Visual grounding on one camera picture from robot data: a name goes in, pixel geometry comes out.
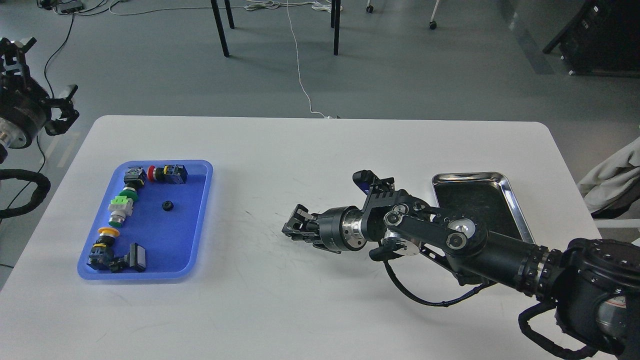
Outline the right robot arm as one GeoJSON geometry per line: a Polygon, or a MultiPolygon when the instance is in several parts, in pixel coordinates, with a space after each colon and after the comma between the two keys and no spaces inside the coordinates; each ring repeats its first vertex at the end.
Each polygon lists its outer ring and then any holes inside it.
{"type": "Polygon", "coordinates": [[[356,252],[376,242],[371,260],[383,262],[391,282],[411,300],[448,307],[502,284],[537,304],[518,316],[519,329],[547,353],[582,360],[598,352],[618,360],[639,358],[639,248],[614,239],[576,238],[565,251],[491,231],[471,212],[434,207],[393,177],[371,170],[353,174],[365,194],[362,208],[311,213],[298,204],[282,233],[332,253],[356,252]],[[397,278],[390,260],[421,254],[449,271],[466,294],[427,301],[397,278]]]}

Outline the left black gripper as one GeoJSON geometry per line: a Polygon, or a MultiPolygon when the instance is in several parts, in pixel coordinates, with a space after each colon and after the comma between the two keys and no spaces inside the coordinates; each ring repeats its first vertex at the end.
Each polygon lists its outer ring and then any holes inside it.
{"type": "Polygon", "coordinates": [[[48,98],[44,88],[33,85],[26,53],[35,43],[34,37],[0,41],[0,143],[4,150],[29,147],[43,127],[48,136],[64,135],[80,116],[73,101],[77,84],[68,85],[61,98],[48,98]],[[60,110],[59,118],[52,118],[52,109],[60,110]]]}

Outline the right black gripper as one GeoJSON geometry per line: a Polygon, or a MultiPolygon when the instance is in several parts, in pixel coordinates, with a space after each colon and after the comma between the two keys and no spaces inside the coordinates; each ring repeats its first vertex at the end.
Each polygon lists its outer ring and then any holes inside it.
{"type": "Polygon", "coordinates": [[[356,206],[334,207],[318,214],[298,203],[282,233],[323,251],[356,252],[367,243],[362,235],[362,217],[362,210],[356,206]]]}

